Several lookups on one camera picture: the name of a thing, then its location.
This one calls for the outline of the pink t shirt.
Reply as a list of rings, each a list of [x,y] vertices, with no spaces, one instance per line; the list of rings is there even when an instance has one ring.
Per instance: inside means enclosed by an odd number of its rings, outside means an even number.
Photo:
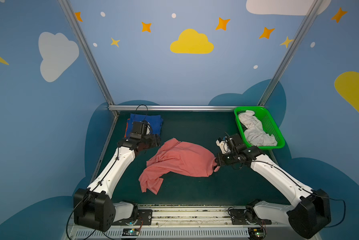
[[[165,174],[172,172],[187,177],[206,178],[219,169],[216,157],[208,149],[172,138],[146,162],[146,168],[138,180],[143,193],[151,191],[156,195]]]

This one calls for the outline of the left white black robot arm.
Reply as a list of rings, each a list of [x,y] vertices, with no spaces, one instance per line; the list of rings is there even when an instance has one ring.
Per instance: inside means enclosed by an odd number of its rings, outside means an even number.
[[[138,218],[136,204],[114,204],[112,196],[116,185],[136,156],[160,145],[157,134],[123,138],[117,143],[112,159],[99,176],[86,188],[78,189],[73,196],[74,223],[93,230],[106,232],[119,222],[134,223]]]

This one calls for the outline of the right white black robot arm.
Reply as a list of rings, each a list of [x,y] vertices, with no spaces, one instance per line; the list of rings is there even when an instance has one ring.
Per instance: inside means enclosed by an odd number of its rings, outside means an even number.
[[[258,147],[246,148],[216,141],[221,149],[219,167],[243,164],[260,174],[289,201],[289,205],[254,201],[246,206],[250,223],[269,220],[290,226],[298,235],[310,239],[331,222],[330,198],[323,190],[313,190],[284,171]]]

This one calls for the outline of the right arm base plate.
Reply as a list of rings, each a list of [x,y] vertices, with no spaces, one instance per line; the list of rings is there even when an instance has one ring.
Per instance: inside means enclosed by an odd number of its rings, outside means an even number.
[[[233,225],[271,225],[271,220],[263,220],[252,210],[228,208],[228,215],[231,217]]]

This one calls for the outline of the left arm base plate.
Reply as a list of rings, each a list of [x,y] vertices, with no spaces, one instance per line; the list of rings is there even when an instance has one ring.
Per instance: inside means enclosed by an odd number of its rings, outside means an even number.
[[[132,215],[129,219],[122,219],[113,222],[113,226],[150,226],[152,222],[152,210],[138,210],[136,215]]]

